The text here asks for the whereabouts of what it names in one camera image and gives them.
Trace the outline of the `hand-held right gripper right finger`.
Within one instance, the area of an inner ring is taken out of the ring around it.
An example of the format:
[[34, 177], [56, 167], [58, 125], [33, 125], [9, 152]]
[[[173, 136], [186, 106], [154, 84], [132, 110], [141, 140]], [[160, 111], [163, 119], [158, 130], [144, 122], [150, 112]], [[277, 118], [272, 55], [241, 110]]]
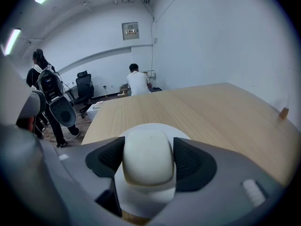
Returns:
[[151, 226], [253, 226], [280, 200], [284, 187], [246, 156], [174, 138], [174, 198]]

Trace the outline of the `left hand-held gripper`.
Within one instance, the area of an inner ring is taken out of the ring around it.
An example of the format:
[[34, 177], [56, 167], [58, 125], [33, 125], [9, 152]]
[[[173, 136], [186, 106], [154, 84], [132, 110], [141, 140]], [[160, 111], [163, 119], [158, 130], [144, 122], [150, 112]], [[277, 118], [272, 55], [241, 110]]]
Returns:
[[75, 124], [75, 111], [69, 100], [64, 95], [55, 97], [48, 102], [44, 93], [35, 89], [31, 90], [30, 96], [21, 109], [18, 119], [37, 116], [45, 111], [47, 105], [49, 106], [53, 117], [62, 126], [71, 127]]

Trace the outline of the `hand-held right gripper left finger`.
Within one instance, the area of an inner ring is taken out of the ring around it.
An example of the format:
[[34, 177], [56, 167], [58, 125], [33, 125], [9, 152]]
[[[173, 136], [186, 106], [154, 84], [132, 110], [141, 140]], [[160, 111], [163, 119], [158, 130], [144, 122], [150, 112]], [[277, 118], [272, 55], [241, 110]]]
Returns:
[[124, 137], [55, 149], [41, 140], [44, 162], [71, 226], [128, 226], [115, 189]]

